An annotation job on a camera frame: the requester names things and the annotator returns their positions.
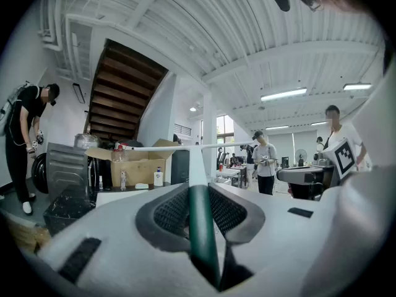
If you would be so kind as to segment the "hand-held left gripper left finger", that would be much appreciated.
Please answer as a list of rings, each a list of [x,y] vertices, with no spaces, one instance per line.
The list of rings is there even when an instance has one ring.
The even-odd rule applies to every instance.
[[[217,295],[165,230],[145,238],[155,226],[151,210],[137,216],[149,202],[185,190],[167,186],[90,211],[39,251],[39,275],[62,296]]]

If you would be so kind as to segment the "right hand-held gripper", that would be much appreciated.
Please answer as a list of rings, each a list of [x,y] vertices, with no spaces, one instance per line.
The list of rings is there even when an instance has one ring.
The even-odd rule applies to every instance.
[[[340,180],[346,178],[357,166],[355,152],[347,138],[327,147],[322,154],[334,164]]]

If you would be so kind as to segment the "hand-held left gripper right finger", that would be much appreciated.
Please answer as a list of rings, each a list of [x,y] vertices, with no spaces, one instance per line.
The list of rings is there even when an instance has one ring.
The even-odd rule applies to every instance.
[[[211,296],[337,296],[328,250],[338,190],[318,202],[209,185],[220,216],[237,215],[225,234],[223,288]]]

